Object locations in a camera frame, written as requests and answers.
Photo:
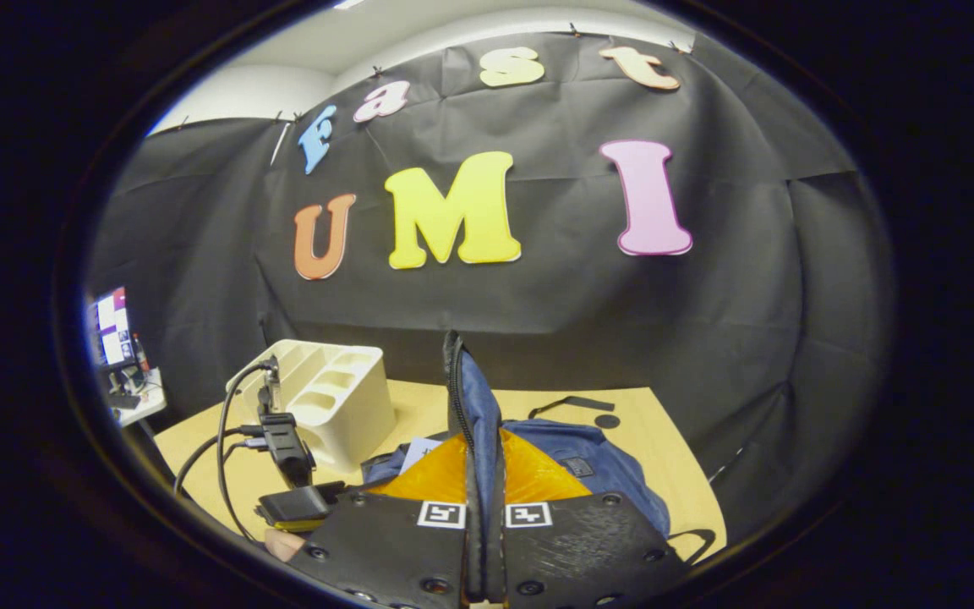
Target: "orange object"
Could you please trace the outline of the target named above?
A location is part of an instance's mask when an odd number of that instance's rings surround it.
[[[464,436],[453,436],[385,485],[370,492],[414,501],[466,502],[464,459],[468,444]]]
[[[506,502],[568,500],[592,493],[565,467],[544,451],[499,429],[502,454],[506,455]]]
[[[565,467],[526,440],[500,429],[506,459],[506,502],[541,502],[585,497],[592,493]],[[464,459],[468,444],[453,436],[409,467],[405,473],[370,492],[414,501],[465,502]]]

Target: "monitor screen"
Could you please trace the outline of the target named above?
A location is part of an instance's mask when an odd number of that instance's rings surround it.
[[[102,369],[138,363],[127,321],[127,289],[117,288],[97,298],[89,308],[93,356]]]

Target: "white plastic caddy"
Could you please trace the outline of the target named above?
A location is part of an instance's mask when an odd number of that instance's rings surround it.
[[[281,340],[244,366],[277,356],[281,366],[278,412],[295,416],[298,434],[318,463],[341,473],[359,470],[396,425],[382,350],[343,344]],[[258,390],[265,374],[240,382],[232,398],[244,421],[258,423]],[[229,381],[224,390],[231,390]]]

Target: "black backdrop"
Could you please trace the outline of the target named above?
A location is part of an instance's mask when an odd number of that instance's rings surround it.
[[[661,58],[681,88],[629,80],[598,50]],[[543,80],[491,89],[480,55],[532,47]],[[409,80],[408,104],[353,123],[366,94]],[[295,142],[337,105],[309,176]],[[718,493],[731,537],[799,505],[866,423],[888,349],[890,254],[865,180],[803,101],[718,43],[519,35],[450,47],[323,101],[287,129],[228,119],[146,139],[112,194],[89,285],[128,288],[131,323],[189,416],[282,338],[364,343],[390,378],[440,382],[460,329],[495,388],[651,386]],[[630,257],[612,140],[672,150],[685,255]],[[521,259],[393,270],[386,178],[423,167],[441,192],[465,158],[507,151]],[[332,277],[293,267],[293,216],[355,193]],[[328,213],[317,242],[328,239]],[[457,242],[463,239],[457,235]]]

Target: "table surface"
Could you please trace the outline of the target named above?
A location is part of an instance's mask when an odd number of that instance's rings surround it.
[[[429,436],[446,428],[447,394],[444,386],[389,381],[389,389],[396,411],[396,425],[375,454],[393,451],[398,444],[411,441],[415,436]],[[620,423],[614,429],[604,429],[604,436],[641,463],[647,485],[668,504],[672,534],[692,529],[711,529],[715,533],[714,544],[701,559],[708,558],[726,545],[724,518],[715,494],[683,436],[652,390],[646,387],[573,392],[495,391],[504,420],[524,420],[530,409],[565,396],[581,396],[615,405],[612,414],[618,417]],[[595,425],[593,420],[602,414],[605,413],[597,409],[564,404],[538,415],[537,419]],[[177,473],[186,458],[216,433],[219,421],[220,404],[158,433],[157,446],[165,456],[167,465]],[[228,415],[228,427],[243,423],[240,413],[232,409]],[[225,440],[225,446],[236,439],[238,436],[230,436]],[[190,470],[183,486],[201,508],[228,528],[235,529],[217,489],[214,455],[214,448],[202,455]],[[273,459],[268,452],[239,448],[228,459],[225,471],[228,494],[231,495],[236,515],[251,535],[262,539],[267,527],[265,521],[254,513],[258,497],[287,490]],[[349,485],[363,483],[358,470],[341,473],[320,465],[314,472],[314,482],[318,485],[336,480],[343,480]],[[684,559],[703,546],[703,541],[695,535],[682,535],[670,540],[670,543]]]
[[[167,400],[163,397],[163,386],[160,382],[160,371],[158,369],[148,370],[145,373],[145,386],[142,388],[140,398],[142,401],[135,409],[120,409],[119,427],[125,427],[136,421],[145,419],[150,414],[158,413],[167,406]]]

